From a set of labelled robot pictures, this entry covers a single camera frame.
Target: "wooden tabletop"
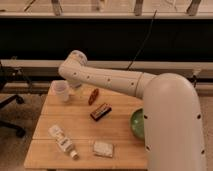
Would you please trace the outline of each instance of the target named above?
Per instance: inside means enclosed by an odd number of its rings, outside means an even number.
[[[130,129],[132,113],[142,107],[142,101],[117,92],[99,89],[93,105],[88,98],[94,86],[83,85],[79,90],[70,89],[70,100],[60,102],[51,88],[46,97],[41,116],[25,159],[27,169],[146,169],[147,156],[144,142],[134,137]],[[95,122],[90,113],[102,103],[112,111]],[[58,124],[71,138],[79,154],[77,161],[64,154],[48,129]],[[95,140],[114,144],[113,158],[94,156]]]

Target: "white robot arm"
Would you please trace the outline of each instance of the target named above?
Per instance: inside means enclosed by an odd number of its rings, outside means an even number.
[[[206,171],[200,104],[190,82],[177,74],[96,69],[86,62],[82,52],[72,51],[59,73],[72,84],[143,98],[149,171]]]

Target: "white mug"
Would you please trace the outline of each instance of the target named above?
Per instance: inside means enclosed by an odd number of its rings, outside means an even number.
[[[69,84],[65,80],[53,81],[52,89],[58,99],[62,102],[69,100]]]

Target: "black wall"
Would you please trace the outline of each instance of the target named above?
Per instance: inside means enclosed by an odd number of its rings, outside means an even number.
[[[131,60],[151,20],[0,19],[0,59]],[[137,60],[213,61],[213,20],[155,20]]]

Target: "brown sausage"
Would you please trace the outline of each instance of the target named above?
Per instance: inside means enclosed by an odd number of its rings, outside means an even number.
[[[89,101],[88,101],[88,104],[89,104],[89,105],[92,105],[93,102],[97,99],[98,95],[99,95],[99,89],[96,88],[96,89],[93,90],[93,92],[91,93],[90,98],[89,98]]]

